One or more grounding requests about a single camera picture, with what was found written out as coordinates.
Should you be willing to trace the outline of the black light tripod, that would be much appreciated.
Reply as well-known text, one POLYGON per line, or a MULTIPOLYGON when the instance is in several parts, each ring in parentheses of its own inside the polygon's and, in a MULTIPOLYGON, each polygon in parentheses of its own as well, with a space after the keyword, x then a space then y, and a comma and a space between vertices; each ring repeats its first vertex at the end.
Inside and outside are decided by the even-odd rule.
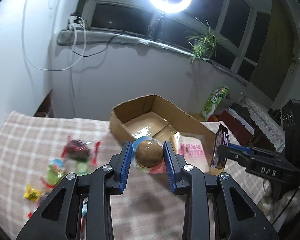
POLYGON ((147 36, 150 37, 153 40, 153 42, 157 41, 158 36, 162 31, 164 25, 164 19, 165 19, 165 13, 160 12, 155 17, 153 23, 151 23, 149 26, 147 36))

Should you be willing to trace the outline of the grey windowsill cloth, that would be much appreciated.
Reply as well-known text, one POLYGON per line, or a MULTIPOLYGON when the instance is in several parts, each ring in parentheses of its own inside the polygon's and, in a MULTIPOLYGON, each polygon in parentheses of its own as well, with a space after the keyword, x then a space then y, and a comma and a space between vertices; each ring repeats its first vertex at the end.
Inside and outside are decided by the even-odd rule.
POLYGON ((118 44, 123 46, 148 46, 151 48, 157 49, 164 49, 172 51, 173 53, 177 53, 180 55, 186 55, 192 57, 193 54, 191 52, 185 51, 183 49, 179 49, 167 44, 162 44, 154 41, 145 40, 140 37, 130 36, 130 35, 122 35, 122 34, 115 34, 115 33, 108 33, 102 31, 84 31, 84 30, 77 30, 77 40, 76 44, 81 45, 84 44, 84 35, 86 35, 86 44, 118 44))

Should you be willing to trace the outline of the pink printed plastic bag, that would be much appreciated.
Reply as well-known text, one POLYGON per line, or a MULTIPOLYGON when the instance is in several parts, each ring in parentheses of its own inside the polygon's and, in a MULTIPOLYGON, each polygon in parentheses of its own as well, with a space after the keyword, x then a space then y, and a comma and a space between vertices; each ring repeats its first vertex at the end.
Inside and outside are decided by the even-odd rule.
POLYGON ((188 164, 194 165, 202 172, 209 172, 207 161, 208 150, 204 135, 180 133, 175 136, 178 154, 182 155, 188 164))

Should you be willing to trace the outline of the green spider plant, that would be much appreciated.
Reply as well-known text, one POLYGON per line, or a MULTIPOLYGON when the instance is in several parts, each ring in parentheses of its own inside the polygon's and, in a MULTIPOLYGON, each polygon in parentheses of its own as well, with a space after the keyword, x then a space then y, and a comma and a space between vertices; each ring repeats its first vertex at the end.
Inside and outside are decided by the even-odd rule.
POLYGON ((190 57, 191 63, 196 59, 209 61, 216 58, 217 46, 222 41, 228 41, 227 38, 216 36, 215 31, 209 25, 207 20, 204 24, 199 18, 193 17, 200 23, 200 31, 193 32, 191 36, 186 36, 188 43, 191 46, 192 56, 190 57))

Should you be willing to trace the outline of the red box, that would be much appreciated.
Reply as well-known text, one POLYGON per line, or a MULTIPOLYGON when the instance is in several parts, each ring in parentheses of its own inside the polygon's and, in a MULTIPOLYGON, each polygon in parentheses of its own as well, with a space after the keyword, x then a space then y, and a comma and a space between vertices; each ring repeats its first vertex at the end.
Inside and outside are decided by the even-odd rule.
POLYGON ((239 141, 241 145, 246 145, 248 142, 253 139, 253 134, 250 133, 247 128, 234 116, 232 116, 229 112, 226 110, 222 111, 220 115, 211 115, 208 120, 208 122, 217 122, 222 121, 225 123, 225 126, 228 127, 228 130, 230 130, 233 135, 236 137, 236 139, 239 141))

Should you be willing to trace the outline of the pink plaid tablecloth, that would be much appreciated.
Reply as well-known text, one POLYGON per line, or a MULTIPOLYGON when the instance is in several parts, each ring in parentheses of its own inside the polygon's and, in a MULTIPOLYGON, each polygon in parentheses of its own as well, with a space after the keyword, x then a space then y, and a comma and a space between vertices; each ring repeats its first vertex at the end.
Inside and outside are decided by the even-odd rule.
POLYGON ((109 192, 112 167, 107 164, 84 176, 66 174, 30 218, 23 198, 24 183, 40 162, 30 147, 32 128, 21 136, 25 116, 11 114, 0 132, 0 239, 79 239, 85 223, 87 239, 209 239, 208 195, 216 198, 218 239, 277 239, 263 213, 227 173, 204 174, 187 164, 186 194, 175 195, 166 180, 164 190, 147 183, 143 174, 129 171, 121 195, 109 192))

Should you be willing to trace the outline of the green jelly cup snack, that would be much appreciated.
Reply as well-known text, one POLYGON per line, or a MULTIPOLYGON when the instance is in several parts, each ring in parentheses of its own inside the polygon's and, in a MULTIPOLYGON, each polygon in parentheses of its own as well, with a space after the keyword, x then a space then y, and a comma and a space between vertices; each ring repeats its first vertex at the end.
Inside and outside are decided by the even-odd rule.
POLYGON ((64 177, 65 167, 61 159, 53 159, 47 166, 46 181, 50 186, 57 185, 64 177))

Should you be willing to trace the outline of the brown cardboard box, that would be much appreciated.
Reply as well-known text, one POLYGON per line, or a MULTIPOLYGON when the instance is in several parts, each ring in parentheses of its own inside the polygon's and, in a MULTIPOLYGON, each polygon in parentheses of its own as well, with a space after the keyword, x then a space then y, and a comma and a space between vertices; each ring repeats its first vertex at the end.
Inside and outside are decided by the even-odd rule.
POLYGON ((175 136, 179 136, 180 133, 204 135, 208 150, 209 172, 207 173, 219 174, 216 168, 210 166, 215 134, 195 118, 158 95, 142 96, 114 107, 109 128, 121 144, 147 136, 162 144, 170 141, 175 153, 178 153, 175 136))

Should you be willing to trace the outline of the green snack bag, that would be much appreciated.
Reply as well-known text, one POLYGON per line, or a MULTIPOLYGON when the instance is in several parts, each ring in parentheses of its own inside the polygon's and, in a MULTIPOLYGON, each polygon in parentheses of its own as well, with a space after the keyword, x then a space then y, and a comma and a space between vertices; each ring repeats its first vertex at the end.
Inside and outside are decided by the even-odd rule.
POLYGON ((207 99, 203 109, 200 112, 204 121, 207 121, 209 117, 214 113, 221 100, 226 97, 228 93, 228 87, 222 86, 219 89, 215 89, 207 99))

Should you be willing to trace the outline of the red date cake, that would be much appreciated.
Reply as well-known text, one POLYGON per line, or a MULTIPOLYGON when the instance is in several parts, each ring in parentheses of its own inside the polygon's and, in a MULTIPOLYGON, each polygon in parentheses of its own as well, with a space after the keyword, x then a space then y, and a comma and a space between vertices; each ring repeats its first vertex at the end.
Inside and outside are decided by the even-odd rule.
POLYGON ((61 154, 62 159, 90 161, 92 166, 97 166, 97 155, 101 145, 100 141, 83 141, 67 136, 66 145, 61 154))

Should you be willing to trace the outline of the braised egg snack packet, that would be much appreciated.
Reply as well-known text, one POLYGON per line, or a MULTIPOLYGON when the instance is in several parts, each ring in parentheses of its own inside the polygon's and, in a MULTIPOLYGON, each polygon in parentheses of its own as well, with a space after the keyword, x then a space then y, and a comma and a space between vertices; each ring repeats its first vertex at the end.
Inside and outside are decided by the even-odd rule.
POLYGON ((137 170, 148 174, 165 172, 162 143, 151 137, 143 136, 134 141, 132 147, 132 164, 137 170))

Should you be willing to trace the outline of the white lace cloth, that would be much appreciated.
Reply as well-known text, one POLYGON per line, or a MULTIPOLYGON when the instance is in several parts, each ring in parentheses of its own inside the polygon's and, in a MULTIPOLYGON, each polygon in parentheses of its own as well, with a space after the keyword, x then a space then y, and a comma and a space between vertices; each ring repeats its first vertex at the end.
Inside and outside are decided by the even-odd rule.
POLYGON ((242 106, 247 107, 251 119, 274 145, 277 152, 282 152, 285 146, 283 128, 268 114, 268 109, 253 99, 244 96, 242 106))

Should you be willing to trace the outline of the green wrapped snack packet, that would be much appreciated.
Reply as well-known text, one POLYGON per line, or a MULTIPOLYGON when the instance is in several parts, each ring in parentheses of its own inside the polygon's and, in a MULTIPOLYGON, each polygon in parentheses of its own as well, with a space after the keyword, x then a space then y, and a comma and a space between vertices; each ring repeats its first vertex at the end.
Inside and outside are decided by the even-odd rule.
POLYGON ((88 162, 86 160, 76 161, 76 174, 78 176, 89 174, 88 162))

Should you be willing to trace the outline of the small yellow candy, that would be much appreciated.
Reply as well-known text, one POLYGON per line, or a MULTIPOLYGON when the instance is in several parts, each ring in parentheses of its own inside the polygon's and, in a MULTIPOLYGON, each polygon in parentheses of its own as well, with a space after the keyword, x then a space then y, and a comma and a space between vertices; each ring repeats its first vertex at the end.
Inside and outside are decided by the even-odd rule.
POLYGON ((41 195, 41 191, 32 187, 30 184, 27 184, 25 192, 24 192, 24 198, 33 202, 36 202, 41 195))

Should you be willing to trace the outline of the white power strip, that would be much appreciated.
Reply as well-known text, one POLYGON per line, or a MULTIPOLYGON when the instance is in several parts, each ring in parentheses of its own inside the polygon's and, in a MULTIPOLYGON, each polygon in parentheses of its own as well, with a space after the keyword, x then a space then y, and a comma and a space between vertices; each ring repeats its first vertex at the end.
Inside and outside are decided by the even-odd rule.
POLYGON ((71 14, 68 18, 68 29, 75 30, 76 28, 86 29, 85 21, 76 14, 71 14))

